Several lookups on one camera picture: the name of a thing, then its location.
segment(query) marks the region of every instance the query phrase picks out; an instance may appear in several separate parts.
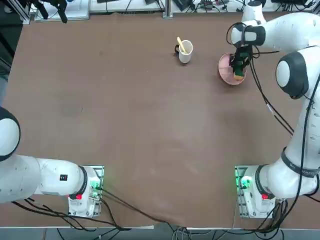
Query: green object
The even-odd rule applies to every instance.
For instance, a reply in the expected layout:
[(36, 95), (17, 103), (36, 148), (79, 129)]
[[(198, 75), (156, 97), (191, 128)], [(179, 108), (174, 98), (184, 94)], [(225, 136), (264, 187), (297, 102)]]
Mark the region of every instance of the green object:
[(234, 75), (236, 76), (240, 76), (240, 77), (245, 77), (244, 72), (242, 71), (242, 66), (234, 66), (233, 71), (234, 71)]
[(97, 189), (98, 187), (100, 187), (100, 183), (98, 181), (91, 181), (90, 186), (92, 189)]

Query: white desk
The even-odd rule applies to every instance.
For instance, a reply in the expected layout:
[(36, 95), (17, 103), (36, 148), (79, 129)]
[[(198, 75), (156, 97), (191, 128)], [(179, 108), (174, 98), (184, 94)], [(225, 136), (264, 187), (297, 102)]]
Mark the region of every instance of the white desk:
[[(200, 1), (201, 1), (201, 0), (194, 0), (193, 3), (194, 3), (194, 5), (195, 5), (195, 7), (197, 7), (197, 5), (198, 5), (198, 3), (199, 3)], [(240, 2), (238, 2), (238, 1), (236, 1), (236, 0), (229, 0), (229, 2), (225, 4), (225, 5), (227, 6), (228, 12), (233, 12), (233, 13), (234, 13), (234, 12), (237, 11), (237, 9), (241, 9), (241, 7), (243, 6), (243, 4), (241, 3), (242, 0), (239, 0), (239, 1), (240, 1)], [(315, 3), (313, 6), (311, 6), (311, 7), (309, 7), (309, 8), (306, 8), (305, 11), (312, 11), (313, 8), (316, 7), (318, 1), (319, 1), (319, 0), (315, 0), (314, 2), (316, 2), (316, 3)], [(221, 13), (225, 13), (225, 12), (226, 12), (226, 10), (223, 10), (223, 9), (222, 9), (223, 5), (217, 5), (216, 7), (221, 11)], [(262, 11), (263, 11), (263, 12), (274, 12), (274, 11), (277, 10), (278, 7), (279, 7), (279, 4), (278, 4), (278, 3), (272, 3), (271, 0), (267, 0), (266, 3), (265, 3), (265, 5), (264, 5), (264, 7), (263, 7), (263, 9), (262, 9)], [(172, 12), (173, 12), (173, 13), (181, 13), (180, 9), (177, 7), (177, 5), (176, 5), (174, 2), (172, 2), (172, 4), (171, 4), (171, 9), (172, 9)], [(293, 6), (292, 10), (293, 10), (293, 11), (298, 11), (295, 6)], [(218, 13), (219, 11), (218, 11), (216, 8), (212, 8), (212, 10), (207, 10), (207, 11), (206, 11), (205, 9), (198, 9), (198, 10), (197, 10), (197, 13), (206, 13), (206, 12), (207, 12), (207, 13)]]
[[(197, 7), (198, 3), (201, 0), (194, 0), (193, 3)], [(228, 3), (226, 3), (228, 12), (236, 12), (237, 9), (241, 9), (243, 6), (241, 2), (236, 0), (230, 0)], [(306, 8), (305, 11), (312, 11), (318, 4), (320, 0), (314, 0), (316, 4), (313, 6)], [(89, 14), (86, 15), (86, 11), (90, 13), (107, 13), (107, 12), (142, 12), (142, 11), (160, 11), (161, 9), (164, 9), (165, 6), (165, 0), (159, 0), (160, 6), (154, 2), (149, 5), (146, 4), (145, 0), (117, 0), (117, 1), (111, 1), (111, 2), (101, 2), (98, 3), (97, 0), (74, 0), (71, 3), (68, 3), (66, 13), (69, 20), (72, 19), (87, 19), (89, 18)], [(47, 12), (49, 14), (49, 17), (53, 16), (57, 9), (53, 6), (51, 6), (48, 3), (44, 3), (45, 8), (47, 9)], [(226, 12), (222, 9), (223, 5), (217, 5), (216, 6), (221, 13)], [(271, 0), (267, 0), (265, 3), (265, 6), (263, 7), (264, 12), (274, 12), (279, 8), (278, 3), (272, 3)], [(183, 12), (180, 11), (180, 9), (177, 7), (177, 5), (172, 1), (171, 2), (171, 9), (173, 13), (186, 13), (188, 10), (188, 13), (191, 13), (192, 10), (186, 8)], [(218, 13), (219, 11), (216, 8), (213, 8), (212, 10), (205, 10), (205, 9), (198, 9), (197, 13)], [(58, 21), (60, 20), (58, 14), (56, 14), (54, 17), (50, 19), (50, 21)]]

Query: black cable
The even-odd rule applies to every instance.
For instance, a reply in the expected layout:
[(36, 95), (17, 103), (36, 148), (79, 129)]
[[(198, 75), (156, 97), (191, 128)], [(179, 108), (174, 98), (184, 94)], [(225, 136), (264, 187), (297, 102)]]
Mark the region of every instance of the black cable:
[(216, 236), (217, 230), (214, 231), (212, 239), (211, 240), (215, 240), (215, 236)]
[(280, 229), (280, 232), (281, 232), (281, 235), (282, 235), (282, 240), (285, 240), (285, 234), (284, 234), (284, 231), (282, 231), (282, 230)]
[(108, 240), (115, 238), (119, 233), (120, 233), (120, 231), (117, 231), (113, 236), (109, 237)]
[(258, 55), (258, 54), (275, 54), (279, 53), (279, 51), (259, 51), (259, 52), (254, 52), (253, 55)]
[(39, 16), (34, 10), (33, 8), (31, 8), (32, 12), (37, 15), (38, 18), (42, 19), (42, 20), (48, 20), (48, 19), (52, 19), (57, 13), (58, 13), (58, 10), (55, 12), (55, 14), (53, 14), (51, 17), (48, 17), (47, 19), (44, 19), (43, 17)]
[[(24, 201), (27, 202), (29, 205), (31, 205), (32, 207), (34, 207), (36, 209), (39, 209), (39, 210), (42, 210), (42, 211), (46, 211), (46, 212), (50, 212), (50, 213), (54, 213), (56, 216), (61, 217), (65, 222), (67, 222), (72, 228), (74, 228), (76, 230), (84, 230), (86, 232), (95, 232), (97, 230), (97, 229), (87, 229), (84, 226), (82, 226), (76, 219), (74, 219), (74, 217), (69, 216), (69, 215), (67, 215), (67, 214), (65, 214), (63, 212), (53, 211), (50, 207), (48, 207), (47, 205), (44, 205), (44, 204), (42, 204), (42, 206), (44, 206), (46, 209), (43, 208), (43, 207), (36, 206), (33, 203), (29, 202), (29, 200), (34, 202), (34, 203), (36, 202), (35, 200), (33, 200), (30, 197), (28, 199), (25, 199)], [(80, 228), (74, 226), (72, 223), (70, 223), (65, 218), (70, 218), (70, 219), (74, 220), (80, 226)]]
[(122, 202), (123, 204), (125, 204), (125, 205), (126, 205), (127, 207), (129, 207), (130, 209), (132, 209), (132, 210), (134, 210), (134, 211), (142, 214), (143, 216), (145, 216), (145, 217), (147, 217), (147, 218), (149, 218), (149, 219), (151, 219), (151, 220), (153, 220), (153, 221), (156, 221), (156, 222), (159, 222), (159, 223), (168, 224), (168, 226), (171, 228), (172, 232), (174, 232), (174, 229), (171, 227), (171, 225), (170, 225), (169, 222), (167, 222), (167, 221), (165, 221), (165, 220), (162, 220), (162, 219), (159, 219), (159, 218), (156, 218), (156, 217), (153, 217), (153, 216), (151, 216), (151, 215), (149, 215), (149, 214), (141, 211), (140, 209), (132, 206), (131, 204), (127, 203), (126, 201), (124, 201), (124, 200), (122, 200), (121, 198), (117, 197), (116, 195), (112, 194), (112, 193), (109, 192), (108, 190), (105, 190), (105, 189), (103, 189), (103, 188), (101, 188), (101, 187), (96, 187), (95, 189), (101, 190), (101, 191), (109, 194), (110, 196), (114, 197), (114, 198), (117, 199), (118, 201), (120, 201), (120, 202)]
[(161, 12), (164, 12), (164, 10), (162, 9), (162, 7), (161, 7), (161, 5), (160, 5), (159, 0), (155, 0), (155, 1), (156, 1), (156, 3), (159, 5), (159, 8), (160, 8)]
[(92, 239), (92, 240), (101, 239), (104, 235), (107, 235), (108, 233), (111, 233), (111, 232), (113, 232), (114, 230), (116, 230), (116, 228), (111, 229), (111, 230), (109, 230), (109, 231), (106, 231), (105, 233), (103, 233), (103, 234), (101, 234), (101, 235), (97, 236), (96, 238), (94, 238), (94, 239)]
[(129, 5), (130, 5), (131, 1), (132, 1), (132, 0), (130, 0), (130, 1), (129, 1), (129, 3), (128, 3), (128, 5), (126, 6), (126, 8), (125, 8), (125, 13), (127, 12), (127, 10), (128, 10), (128, 8), (129, 8)]
[(58, 231), (58, 234), (59, 234), (60, 238), (61, 238), (62, 240), (65, 240), (64, 237), (61, 235), (61, 232), (60, 232), (59, 228), (57, 228), (56, 230)]
[(207, 232), (190, 232), (190, 235), (207, 235), (209, 233), (213, 232), (212, 230), (209, 230)]
[(320, 200), (315, 199), (315, 198), (314, 198), (314, 197), (312, 197), (312, 196), (306, 196), (306, 197), (308, 197), (308, 198), (312, 199), (313, 201), (316, 201), (317, 203), (320, 203)]
[[(263, 234), (271, 233), (271, 232), (273, 232), (275, 229), (277, 229), (276, 234), (274, 234), (274, 235), (270, 238), (270, 239), (272, 239), (272, 238), (274, 238), (274, 237), (277, 235), (277, 233), (278, 233), (278, 231), (279, 231), (279, 227), (277, 227), (277, 228), (275, 228), (275, 229), (271, 228), (270, 226), (265, 227), (265, 228), (263, 228), (263, 229), (260, 229), (260, 228), (261, 228), (261, 227), (263, 226), (263, 224), (268, 220), (268, 217), (271, 215), (271, 213), (274, 212), (274, 210), (275, 210), (276, 208), (277, 208), (277, 210), (278, 210), (279, 207), (281, 207), (280, 217), (279, 217), (279, 219), (281, 219), (282, 216), (284, 215), (284, 213), (287, 211), (287, 208), (288, 208), (288, 201), (287, 201), (287, 200), (283, 201), (282, 203), (278, 203), (276, 206), (274, 206), (274, 208), (269, 212), (269, 214), (265, 217), (265, 219), (262, 221), (262, 223), (261, 223), (256, 229), (243, 229), (243, 231), (248, 231), (248, 232), (231, 232), (231, 231), (229, 231), (229, 230), (222, 230), (222, 231), (225, 232), (225, 233), (228, 233), (228, 234), (232, 234), (232, 235), (248, 235), (248, 234), (253, 234), (253, 233), (255, 233), (255, 234), (256, 234), (256, 233), (263, 233)], [(273, 216), (273, 219), (272, 219), (272, 221), (271, 221), (271, 224), (274, 222), (275, 217), (276, 217), (276, 216)]]
[(278, 11), (279, 8), (281, 8), (281, 6), (282, 6), (282, 3), (280, 3), (279, 7), (275, 10), (275, 12)]
[(219, 8), (217, 8), (215, 5), (212, 5), (212, 7), (213, 7), (214, 9), (217, 9), (217, 10), (218, 10), (218, 12), (219, 12), (219, 13), (221, 13), (220, 9), (219, 9)]
[[(58, 215), (53, 215), (53, 214), (50, 214), (50, 213), (47, 213), (47, 212), (42, 212), (42, 211), (37, 211), (37, 210), (34, 210), (34, 209), (31, 209), (29, 207), (26, 207), (16, 201), (12, 201), (12, 203), (16, 206), (18, 206), (19, 208), (22, 208), (28, 212), (32, 212), (32, 213), (35, 213), (35, 214), (42, 214), (42, 215), (46, 215), (46, 216), (50, 216), (50, 217), (54, 217), (54, 218), (61, 218), (61, 216), (58, 216)], [(103, 224), (108, 224), (108, 225), (111, 225), (111, 226), (114, 226), (113, 223), (111, 222), (108, 222), (108, 221), (102, 221), (102, 220), (97, 220), (97, 219), (94, 219), (94, 218), (88, 218), (88, 217), (84, 217), (84, 216), (65, 216), (65, 218), (70, 218), (70, 219), (85, 219), (85, 220), (88, 220), (88, 221), (92, 221), (92, 222), (97, 222), (97, 223), (103, 223)]]
[(190, 8), (191, 8), (191, 4), (189, 4), (189, 7), (188, 7), (188, 9), (185, 11), (185, 13), (187, 13)]
[(258, 236), (257, 232), (254, 232), (254, 234), (256, 235), (257, 238), (259, 239), (262, 239), (262, 240), (270, 240), (270, 239), (273, 239), (279, 232), (279, 228), (276, 229), (275, 233), (271, 236), (271, 237), (268, 237), (268, 238), (264, 238), (264, 237), (261, 237), (261, 236)]
[[(268, 100), (268, 98), (266, 97), (266, 95), (264, 94), (263, 90), (262, 90), (262, 87), (261, 87), (261, 84), (260, 84), (260, 81), (258, 79), (258, 76), (257, 76), (257, 72), (256, 72), (256, 69), (255, 69), (255, 65), (254, 65), (254, 60), (252, 59), (251, 62), (250, 62), (250, 69), (251, 69), (251, 72), (252, 72), (252, 75), (253, 75), (253, 79), (255, 81), (255, 84), (257, 85), (258, 87), (258, 90), (260, 91), (261, 93), (261, 96), (264, 100), (264, 102), (270, 106), (272, 108), (272, 110), (282, 119), (282, 121), (287, 125), (287, 127), (290, 129), (288, 129), (287, 127), (284, 127), (288, 132), (289, 134), (292, 136), (293, 135), (293, 132), (294, 132), (294, 129), (290, 126), (290, 124), (284, 119), (284, 117), (282, 117), (282, 115), (276, 110), (276, 108), (270, 103), (270, 101)], [(282, 126), (284, 126), (284, 124), (280, 121), (280, 119), (274, 114), (273, 115), (274, 118), (279, 122), (281, 123)]]
[(243, 6), (246, 6), (246, 4), (243, 1), (240, 1), (240, 0), (235, 0), (235, 1), (241, 3)]
[(106, 208), (108, 209), (110, 218), (111, 218), (111, 220), (112, 220), (112, 223), (115, 225), (116, 229), (118, 229), (119, 231), (128, 231), (128, 230), (131, 230), (131, 229), (125, 229), (125, 228), (119, 226), (119, 225), (116, 223), (116, 221), (115, 221), (115, 218), (114, 218), (114, 216), (113, 216), (113, 214), (112, 214), (111, 208), (109, 207), (108, 203), (107, 203), (104, 199), (102, 199), (102, 198), (100, 198), (100, 201), (101, 201), (101, 202), (106, 206)]
[(224, 0), (221, 0), (222, 4), (223, 4), (223, 8), (225, 9), (226, 12), (228, 12), (228, 8), (227, 5), (225, 4)]

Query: floor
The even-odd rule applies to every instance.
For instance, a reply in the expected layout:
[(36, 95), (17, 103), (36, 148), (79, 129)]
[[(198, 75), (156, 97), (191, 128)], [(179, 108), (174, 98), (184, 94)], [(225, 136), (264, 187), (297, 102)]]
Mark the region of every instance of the floor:
[[(19, 16), (16, 14), (6, 14), (3, 11), (3, 4), (0, 2), (0, 31), (7, 39), (11, 47), (15, 50), (18, 44), (19, 36), (22, 30), (20, 25)], [(5, 59), (8, 62), (12, 62), (11, 57), (8, 55), (6, 50), (0, 46), (0, 57)], [(5, 95), (5, 88), (7, 84), (7, 75), (0, 75), (0, 105), (2, 99)], [(113, 233), (106, 234), (103, 237), (99, 238), (99, 235), (107, 232), (110, 228), (101, 228), (95, 232), (85, 232), (77, 231), (70, 228), (60, 229), (60, 233), (64, 240), (94, 240), (94, 239), (110, 239)], [(208, 231), (192, 231), (194, 233), (207, 233)], [(286, 240), (316, 240), (320, 237), (319, 230), (284, 230), (284, 236)], [(220, 236), (223, 232), (217, 231), (216, 237)], [(210, 232), (205, 235), (194, 235), (192, 238), (194, 240), (211, 240), (214, 232)], [(58, 234), (56, 228), (1, 228), (0, 229), (0, 238), (1, 240), (19, 240), (19, 239), (33, 239), (33, 240), (59, 240), (61, 237)], [(158, 224), (154, 229), (132, 229), (126, 232), (120, 232), (114, 240), (170, 240), (174, 239), (172, 237), (172, 231), (168, 226), (164, 224)], [(254, 234), (250, 235), (232, 235), (226, 234), (223, 237), (224, 240), (255, 240), (258, 239)], [(275, 240), (281, 240), (282, 236), (280, 232), (274, 238)]]
[[(111, 228), (101, 228), (95, 232), (84, 232), (69, 228), (60, 229), (60, 233), (64, 240), (94, 240), (99, 239), (99, 235), (109, 231)], [(116, 231), (102, 236), (100, 239), (108, 240), (114, 235)], [(193, 233), (207, 233), (208, 231), (192, 231)], [(319, 239), (320, 231), (318, 230), (284, 230), (285, 240), (316, 240)], [(215, 239), (223, 232), (217, 231)], [(193, 240), (211, 240), (214, 231), (206, 235), (194, 235)], [(18, 228), (18, 229), (0, 229), (1, 240), (19, 240), (19, 239), (32, 239), (32, 240), (60, 240), (59, 233), (56, 228)], [(172, 231), (165, 225), (159, 224), (155, 229), (132, 229), (126, 232), (120, 232), (113, 240), (171, 240)], [(181, 235), (178, 234), (178, 239), (182, 240)], [(223, 240), (258, 240), (254, 234), (250, 235), (232, 235), (226, 234)], [(274, 237), (274, 240), (282, 240), (280, 232)]]

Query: cable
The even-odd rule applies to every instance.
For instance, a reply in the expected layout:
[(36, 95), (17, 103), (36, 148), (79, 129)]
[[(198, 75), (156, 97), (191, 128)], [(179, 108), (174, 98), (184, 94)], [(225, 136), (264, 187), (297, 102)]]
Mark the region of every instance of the cable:
[(281, 235), (282, 235), (282, 240), (285, 240), (285, 234), (284, 234), (284, 231), (282, 231), (282, 230), (280, 229), (280, 232), (281, 232)]
[[(76, 229), (76, 230), (85, 230), (86, 232), (94, 232), (94, 231), (97, 230), (97, 229), (87, 229), (87, 228), (83, 227), (83, 226), (82, 226), (76, 219), (74, 219), (72, 216), (68, 216), (67, 214), (64, 214), (63, 212), (53, 211), (51, 208), (49, 208), (48, 206), (43, 205), (43, 204), (41, 204), (41, 205), (42, 205), (43, 207), (45, 207), (46, 209), (45, 209), (45, 208), (42, 208), (42, 207), (39, 207), (39, 206), (36, 206), (36, 205), (34, 205), (33, 203), (29, 202), (29, 200), (32, 201), (32, 202), (34, 202), (34, 203), (36, 203), (36, 201), (33, 200), (33, 199), (30, 198), (30, 197), (29, 197), (28, 199), (25, 199), (24, 201), (27, 202), (29, 205), (31, 205), (32, 207), (34, 207), (34, 208), (36, 208), (36, 209), (43, 210), (43, 211), (46, 211), (46, 212), (54, 213), (56, 216), (61, 217), (61, 219), (63, 219), (63, 220), (64, 220), (65, 222), (67, 222), (72, 228), (74, 228), (74, 229)], [(63, 216), (69, 217), (70, 219), (74, 220), (74, 221), (80, 226), (80, 228), (74, 226), (72, 223), (70, 223), (68, 220), (66, 220)]]
[(117, 197), (116, 195), (112, 194), (112, 193), (109, 192), (108, 190), (105, 190), (105, 189), (103, 189), (103, 188), (101, 188), (101, 187), (96, 187), (95, 189), (101, 190), (101, 191), (109, 194), (110, 196), (114, 197), (115, 199), (117, 199), (117, 200), (119, 200), (120, 202), (122, 202), (123, 204), (125, 204), (125, 205), (126, 205), (127, 207), (129, 207), (130, 209), (132, 209), (132, 210), (134, 210), (134, 211), (142, 214), (143, 216), (145, 216), (145, 217), (147, 217), (147, 218), (149, 218), (149, 219), (151, 219), (151, 220), (153, 220), (153, 221), (156, 221), (156, 222), (159, 222), (159, 223), (166, 223), (166, 224), (168, 224), (168, 226), (171, 228), (172, 232), (174, 232), (174, 229), (171, 227), (171, 225), (170, 225), (169, 222), (167, 222), (167, 221), (165, 221), (165, 220), (162, 220), (162, 219), (158, 219), (158, 218), (153, 217), (153, 216), (150, 216), (149, 214), (141, 211), (140, 209), (138, 209), (138, 208), (130, 205), (130, 204), (127, 203), (126, 201), (124, 201), (124, 200), (122, 200), (121, 198)]
[(53, 14), (51, 17), (48, 17), (47, 19), (44, 19), (43, 17), (39, 16), (33, 8), (31, 8), (32, 12), (37, 15), (38, 18), (42, 19), (42, 20), (48, 20), (48, 19), (52, 19), (57, 13), (58, 13), (58, 10), (55, 12), (55, 14)]
[(225, 9), (226, 12), (228, 12), (228, 8), (227, 5), (225, 4), (224, 0), (221, 0), (222, 4), (223, 4), (223, 9)]
[[(250, 62), (250, 69), (251, 69), (251, 72), (252, 72), (252, 75), (253, 75), (253, 79), (255, 81), (255, 84), (256, 86), (258, 87), (258, 90), (260, 91), (261, 93), (261, 96), (265, 102), (265, 104), (268, 106), (269, 110), (271, 111), (271, 113), (273, 114), (274, 118), (288, 131), (288, 133), (292, 136), (293, 133), (294, 133), (294, 129), (290, 126), (290, 124), (284, 119), (284, 117), (282, 117), (282, 115), (277, 111), (277, 109), (270, 103), (270, 101), (268, 100), (268, 98), (266, 97), (266, 95), (264, 94), (263, 90), (262, 90), (262, 87), (261, 87), (261, 84), (260, 84), (260, 81), (258, 79), (258, 76), (257, 76), (257, 72), (256, 72), (256, 69), (255, 69), (255, 65), (254, 65), (254, 59), (252, 58), (251, 59), (251, 62)], [(275, 115), (275, 113), (282, 119), (282, 121), (286, 124), (286, 126), (290, 129), (288, 129), (287, 127), (284, 126), (284, 124), (280, 121), (280, 119)]]
[(102, 239), (102, 237), (103, 237), (104, 235), (106, 235), (106, 234), (108, 234), (108, 233), (111, 233), (111, 232), (113, 232), (114, 230), (116, 230), (116, 228), (111, 229), (111, 230), (109, 230), (109, 231), (106, 231), (105, 233), (97, 236), (96, 238), (94, 238), (94, 239), (92, 239), (92, 240)]
[(59, 234), (60, 238), (61, 238), (62, 240), (65, 240), (64, 237), (61, 235), (61, 232), (60, 232), (59, 228), (57, 228), (56, 230), (58, 231), (58, 234)]
[(120, 233), (120, 231), (118, 230), (113, 236), (109, 237), (107, 240), (111, 240), (111, 239), (115, 238), (119, 233)]
[[(36, 214), (42, 214), (42, 215), (46, 215), (46, 216), (50, 216), (50, 217), (55, 217), (55, 218), (61, 218), (61, 216), (58, 216), (58, 215), (53, 215), (53, 214), (50, 214), (50, 213), (47, 213), (47, 212), (42, 212), (42, 211), (37, 211), (37, 210), (34, 210), (34, 209), (31, 209), (29, 207), (26, 207), (16, 201), (12, 201), (12, 203), (16, 206), (18, 206), (19, 208), (22, 208), (28, 212), (32, 212), (32, 213), (36, 213)], [(70, 219), (85, 219), (85, 220), (88, 220), (88, 221), (92, 221), (92, 222), (97, 222), (97, 223), (103, 223), (103, 224), (108, 224), (108, 225), (111, 225), (111, 226), (114, 226), (113, 223), (111, 222), (108, 222), (108, 221), (102, 221), (102, 220), (97, 220), (97, 219), (94, 219), (94, 218), (88, 218), (88, 217), (84, 217), (84, 216), (65, 216), (65, 218), (70, 218)]]
[(275, 12), (278, 11), (279, 8), (281, 8), (281, 6), (282, 6), (282, 3), (280, 3), (279, 7), (275, 10)]
[(106, 208), (108, 209), (110, 218), (111, 218), (111, 220), (112, 220), (112, 223), (115, 225), (116, 229), (118, 229), (119, 231), (131, 230), (131, 229), (125, 229), (125, 228), (119, 226), (119, 225), (116, 223), (116, 221), (115, 221), (115, 218), (114, 218), (114, 216), (113, 216), (113, 214), (112, 214), (111, 208), (109, 207), (108, 203), (107, 203), (105, 200), (103, 200), (102, 198), (100, 198), (100, 201), (101, 201), (101, 202), (106, 206)]
[(320, 203), (320, 200), (315, 199), (315, 198), (314, 198), (314, 197), (312, 197), (312, 196), (306, 196), (306, 197), (308, 197), (308, 198), (312, 199), (313, 201), (316, 201), (317, 203)]
[(171, 236), (171, 240), (174, 240), (174, 237), (176, 240), (178, 240), (178, 233), (181, 233), (181, 240), (184, 239), (184, 234), (186, 234), (188, 236), (188, 239), (189, 240), (192, 240), (191, 238), (191, 234), (188, 232), (188, 229), (186, 227), (178, 227), (173, 233), (172, 233), (172, 236)]
[(222, 239), (227, 233), (229, 233), (229, 231), (231, 231), (232, 229), (235, 228), (236, 213), (237, 213), (238, 202), (239, 202), (239, 199), (236, 198), (236, 203), (235, 203), (235, 208), (234, 208), (234, 216), (233, 216), (233, 221), (232, 221), (232, 227), (231, 227), (229, 230), (223, 230), (224, 233), (222, 233), (222, 235), (219, 236), (219, 237), (218, 237), (217, 239), (215, 239), (215, 240), (220, 240), (220, 239)]
[(127, 10), (128, 10), (128, 8), (129, 8), (129, 5), (130, 5), (131, 1), (132, 1), (132, 0), (130, 0), (130, 1), (129, 1), (129, 3), (128, 3), (128, 5), (126, 6), (126, 8), (125, 8), (125, 13), (127, 12)]
[(215, 239), (216, 233), (217, 233), (217, 230), (214, 231), (213, 236), (212, 236), (212, 240)]

